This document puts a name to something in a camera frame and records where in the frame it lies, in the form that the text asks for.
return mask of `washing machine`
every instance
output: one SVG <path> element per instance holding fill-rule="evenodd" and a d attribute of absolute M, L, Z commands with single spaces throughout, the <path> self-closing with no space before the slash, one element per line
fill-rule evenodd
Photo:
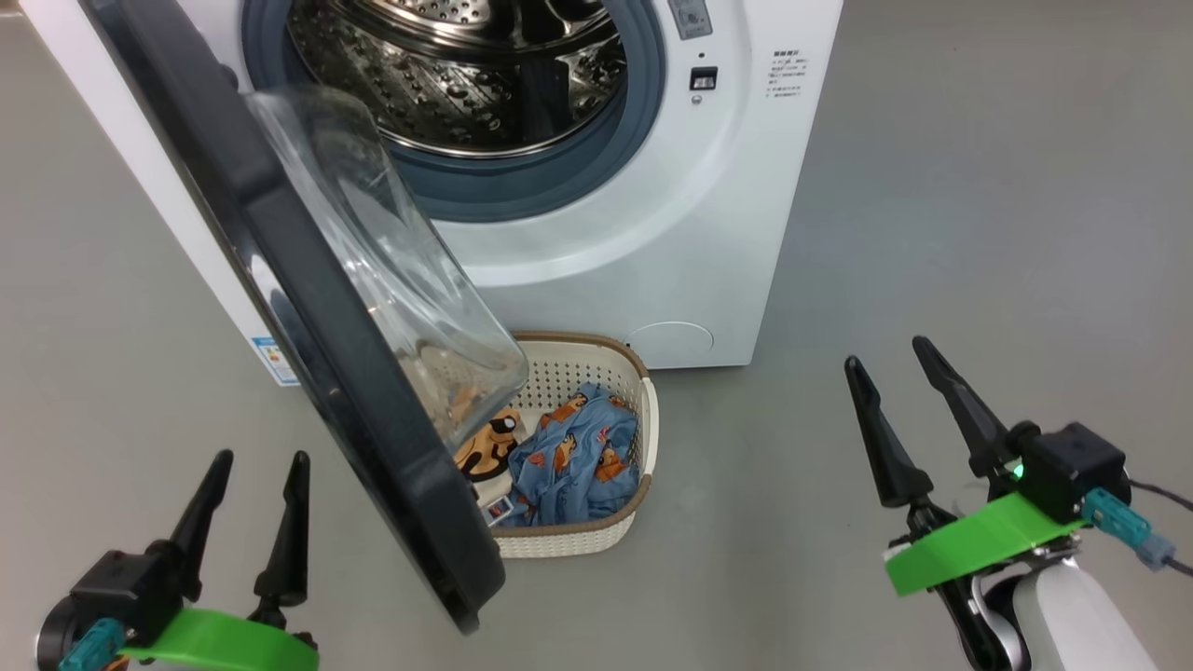
<path fill-rule="evenodd" d="M 171 1 L 242 92 L 363 100 L 511 330 L 612 337 L 651 368 L 750 362 L 841 0 Z M 80 6 L 23 8 L 268 365 L 265 320 Z"/>
<path fill-rule="evenodd" d="M 748 363 L 840 5 L 21 8 L 471 632 L 505 570 L 452 455 L 527 380 L 509 330 Z"/>

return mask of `washing machine door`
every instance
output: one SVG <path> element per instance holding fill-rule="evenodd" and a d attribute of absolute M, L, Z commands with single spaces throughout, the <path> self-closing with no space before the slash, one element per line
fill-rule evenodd
<path fill-rule="evenodd" d="M 450 450 L 525 381 L 520 350 L 351 98 L 246 99 L 174 0 L 82 1 L 361 485 L 475 629 L 505 571 Z"/>

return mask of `white plastic basket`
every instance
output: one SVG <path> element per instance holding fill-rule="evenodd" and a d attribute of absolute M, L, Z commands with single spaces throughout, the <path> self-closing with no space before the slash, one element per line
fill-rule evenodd
<path fill-rule="evenodd" d="M 599 336 L 574 333 L 515 333 L 530 361 L 530 380 L 509 402 L 524 421 L 536 423 L 563 405 L 576 388 L 594 382 L 625 400 L 638 415 L 630 457 L 638 464 L 641 480 L 633 498 L 616 515 L 583 524 L 557 527 L 495 528 L 501 556 L 543 559 L 591 554 L 613 547 L 633 524 L 633 517 L 650 488 L 659 454 L 659 396 L 650 374 L 629 347 Z"/>

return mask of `cable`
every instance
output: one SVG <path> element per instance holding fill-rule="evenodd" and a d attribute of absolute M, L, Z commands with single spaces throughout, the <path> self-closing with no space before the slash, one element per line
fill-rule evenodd
<path fill-rule="evenodd" d="M 1151 492 L 1152 494 L 1160 494 L 1161 497 L 1164 497 L 1166 499 L 1169 499 L 1172 501 L 1177 503 L 1179 505 L 1183 506 L 1186 510 L 1193 511 L 1193 501 L 1186 499 L 1185 497 L 1182 497 L 1180 494 L 1174 494 L 1173 492 L 1169 492 L 1168 490 L 1166 490 L 1163 487 L 1160 487 L 1160 486 L 1156 486 L 1156 485 L 1149 485 L 1146 482 L 1139 482 L 1138 480 L 1131 480 L 1130 478 L 1127 478 L 1126 481 L 1132 487 L 1135 487 L 1137 490 L 1143 490 L 1144 492 Z"/>
<path fill-rule="evenodd" d="M 1176 561 L 1173 558 L 1164 560 L 1164 566 L 1193 578 L 1193 566 Z"/>

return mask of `blue patterned cloth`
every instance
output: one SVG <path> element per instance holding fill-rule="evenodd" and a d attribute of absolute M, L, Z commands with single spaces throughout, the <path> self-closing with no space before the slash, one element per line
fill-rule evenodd
<path fill-rule="evenodd" d="M 630 462 L 637 429 L 638 418 L 619 398 L 581 384 L 509 453 L 514 512 L 501 524 L 573 524 L 622 510 L 638 490 L 638 467 Z"/>

